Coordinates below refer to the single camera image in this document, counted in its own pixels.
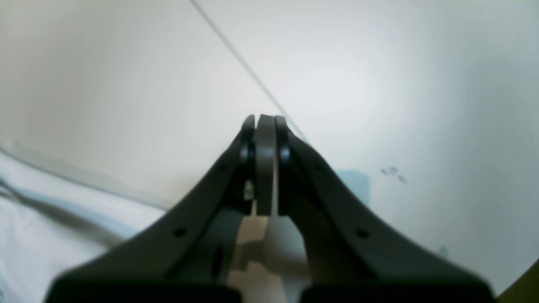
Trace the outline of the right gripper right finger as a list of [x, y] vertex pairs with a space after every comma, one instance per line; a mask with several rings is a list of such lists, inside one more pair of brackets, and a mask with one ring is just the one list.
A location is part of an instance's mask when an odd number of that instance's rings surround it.
[[302, 235], [312, 283], [301, 303], [493, 303], [486, 282], [369, 210], [275, 117], [278, 213]]

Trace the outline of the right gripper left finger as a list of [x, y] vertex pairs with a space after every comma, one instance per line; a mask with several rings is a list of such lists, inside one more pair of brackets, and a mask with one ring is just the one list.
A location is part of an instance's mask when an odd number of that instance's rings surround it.
[[275, 119], [243, 123], [173, 209], [108, 253], [56, 278], [47, 303], [240, 303], [227, 286], [246, 215], [271, 215]]

